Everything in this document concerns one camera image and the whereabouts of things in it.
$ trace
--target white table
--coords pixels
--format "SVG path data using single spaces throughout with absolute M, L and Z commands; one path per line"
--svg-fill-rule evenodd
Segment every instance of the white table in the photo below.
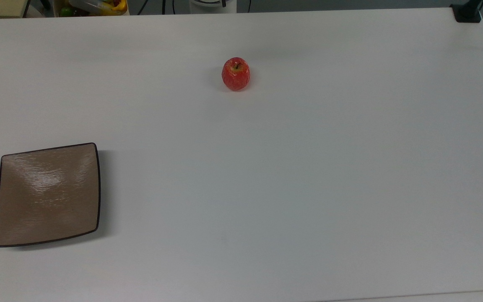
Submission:
M 483 23 L 450 8 L 0 20 L 0 157 L 89 141 L 100 228 L 0 248 L 0 301 L 483 290 Z

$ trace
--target red apple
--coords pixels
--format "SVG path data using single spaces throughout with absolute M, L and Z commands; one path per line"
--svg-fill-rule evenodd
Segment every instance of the red apple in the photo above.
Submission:
M 251 78 L 249 64 L 241 57 L 234 57 L 223 65 L 223 83 L 232 91 L 238 91 L 247 84 Z

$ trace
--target brown plate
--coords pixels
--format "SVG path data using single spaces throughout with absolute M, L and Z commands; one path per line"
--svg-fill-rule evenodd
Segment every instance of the brown plate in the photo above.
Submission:
M 0 247 L 69 239 L 98 228 L 100 163 L 94 143 L 3 155 Z

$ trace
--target black cable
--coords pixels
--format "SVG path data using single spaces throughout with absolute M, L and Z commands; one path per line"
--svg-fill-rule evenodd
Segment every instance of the black cable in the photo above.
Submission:
M 139 10 L 139 12 L 138 12 L 138 15 L 140 15 L 140 13 L 143 11 L 143 8 L 144 8 L 144 6 L 146 5 L 146 2 L 148 2 L 148 0 L 144 0 L 144 3 L 143 3 L 143 5 L 142 5 L 141 9 L 140 9 L 140 10 Z

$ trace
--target fruit basket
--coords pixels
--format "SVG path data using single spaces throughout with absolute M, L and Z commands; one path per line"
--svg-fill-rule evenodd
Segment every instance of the fruit basket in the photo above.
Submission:
M 53 0 L 54 17 L 129 16 L 128 0 Z

